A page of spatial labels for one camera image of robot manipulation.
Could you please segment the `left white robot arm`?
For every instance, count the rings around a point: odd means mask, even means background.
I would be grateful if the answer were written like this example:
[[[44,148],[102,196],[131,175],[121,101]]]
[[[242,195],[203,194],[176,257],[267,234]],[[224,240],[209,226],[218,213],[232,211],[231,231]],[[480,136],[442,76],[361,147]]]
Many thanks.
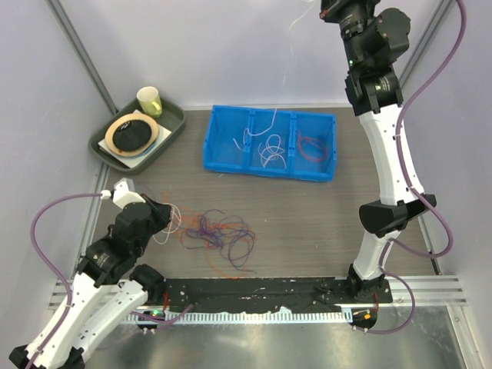
[[[52,319],[30,343],[16,347],[9,360],[17,368],[83,368],[99,344],[135,308],[158,305],[165,277],[137,260],[173,215],[169,204],[143,195],[128,202],[108,233],[91,244],[78,263]]]

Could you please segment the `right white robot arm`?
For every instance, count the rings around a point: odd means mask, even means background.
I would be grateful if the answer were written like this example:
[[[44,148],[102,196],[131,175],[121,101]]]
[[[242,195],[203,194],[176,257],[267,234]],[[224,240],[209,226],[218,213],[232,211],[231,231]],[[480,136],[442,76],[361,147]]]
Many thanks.
[[[359,208],[364,236],[347,275],[347,294],[363,304],[382,288],[384,248],[437,203],[416,176],[397,118],[404,102],[393,64],[409,48],[411,20],[397,8],[375,12],[375,1],[322,1],[320,18],[337,24],[347,57],[346,95],[371,146],[380,195]]]

